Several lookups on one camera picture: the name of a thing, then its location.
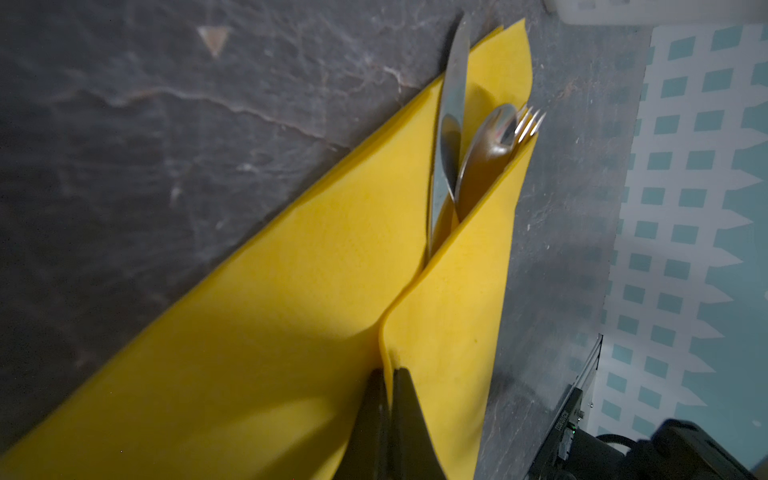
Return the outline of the silver fork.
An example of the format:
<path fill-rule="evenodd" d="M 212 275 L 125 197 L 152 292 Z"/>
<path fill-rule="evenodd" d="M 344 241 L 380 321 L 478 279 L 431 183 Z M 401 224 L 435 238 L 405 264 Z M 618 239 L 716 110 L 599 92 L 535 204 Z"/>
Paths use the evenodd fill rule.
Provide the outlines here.
<path fill-rule="evenodd" d="M 518 113 L 514 131 L 514 145 L 522 146 L 536 136 L 546 117 L 541 109 L 531 109 L 524 106 Z"/>

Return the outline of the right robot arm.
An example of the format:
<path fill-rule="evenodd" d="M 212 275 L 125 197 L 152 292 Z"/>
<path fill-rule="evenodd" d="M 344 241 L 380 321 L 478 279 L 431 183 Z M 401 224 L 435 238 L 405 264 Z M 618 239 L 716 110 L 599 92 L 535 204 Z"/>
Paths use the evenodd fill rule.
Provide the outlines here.
<path fill-rule="evenodd" d="M 600 364 L 603 336 L 592 347 L 583 371 L 569 387 L 528 479 L 757 479 L 697 424 L 668 419 L 648 439 L 603 433 L 583 426 L 591 406 L 586 398 Z"/>

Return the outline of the silver table knife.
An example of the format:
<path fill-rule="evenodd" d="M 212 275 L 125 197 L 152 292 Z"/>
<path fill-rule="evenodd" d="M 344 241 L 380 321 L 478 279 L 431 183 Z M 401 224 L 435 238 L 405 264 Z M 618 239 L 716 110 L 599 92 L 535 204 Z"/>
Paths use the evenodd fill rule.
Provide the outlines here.
<path fill-rule="evenodd" d="M 446 222 L 448 202 L 455 200 L 469 52 L 470 26 L 462 14 L 448 52 L 437 116 L 428 206 L 428 258 L 439 249 L 438 232 Z"/>

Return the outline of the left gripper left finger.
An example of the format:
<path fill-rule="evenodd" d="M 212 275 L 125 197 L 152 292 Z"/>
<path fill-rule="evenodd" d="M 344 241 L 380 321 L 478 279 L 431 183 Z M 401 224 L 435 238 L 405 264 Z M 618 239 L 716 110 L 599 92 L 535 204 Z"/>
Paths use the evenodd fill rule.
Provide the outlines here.
<path fill-rule="evenodd" d="M 388 478 L 390 409 L 384 372 L 374 370 L 333 480 Z"/>

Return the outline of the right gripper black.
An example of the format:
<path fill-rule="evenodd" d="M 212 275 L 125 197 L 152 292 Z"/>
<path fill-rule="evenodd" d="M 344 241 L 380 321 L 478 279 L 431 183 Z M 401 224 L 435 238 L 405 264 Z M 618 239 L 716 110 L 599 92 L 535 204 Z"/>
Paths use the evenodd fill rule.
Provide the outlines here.
<path fill-rule="evenodd" d="M 528 479 L 612 479 L 623 454 L 586 431 L 591 387 L 603 337 L 593 345 L 584 368 L 567 389 L 555 421 L 526 474 Z"/>

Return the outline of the white perforated plastic basket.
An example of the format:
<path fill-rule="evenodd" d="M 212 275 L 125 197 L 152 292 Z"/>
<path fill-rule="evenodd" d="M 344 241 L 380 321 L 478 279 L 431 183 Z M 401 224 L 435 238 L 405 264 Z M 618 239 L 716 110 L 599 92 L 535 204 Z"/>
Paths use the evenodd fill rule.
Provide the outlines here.
<path fill-rule="evenodd" d="M 760 24 L 767 22 L 764 0 L 556 0 L 544 1 L 571 25 Z"/>

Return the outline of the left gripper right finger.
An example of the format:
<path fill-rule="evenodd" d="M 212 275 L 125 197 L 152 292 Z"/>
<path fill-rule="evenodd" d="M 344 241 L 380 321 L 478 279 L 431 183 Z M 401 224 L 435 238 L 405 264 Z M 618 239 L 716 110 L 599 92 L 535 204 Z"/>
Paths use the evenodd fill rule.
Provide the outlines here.
<path fill-rule="evenodd" d="M 445 480 L 406 368 L 394 371 L 391 413 L 391 478 Z"/>

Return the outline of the silver spoon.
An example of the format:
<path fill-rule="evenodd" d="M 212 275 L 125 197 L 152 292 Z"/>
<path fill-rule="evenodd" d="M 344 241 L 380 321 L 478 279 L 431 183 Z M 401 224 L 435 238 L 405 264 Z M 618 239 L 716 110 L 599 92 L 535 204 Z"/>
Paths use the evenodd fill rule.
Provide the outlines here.
<path fill-rule="evenodd" d="M 512 151 L 517 109 L 506 103 L 496 107 L 476 131 L 460 169 L 456 212 L 463 222 L 506 165 Z"/>

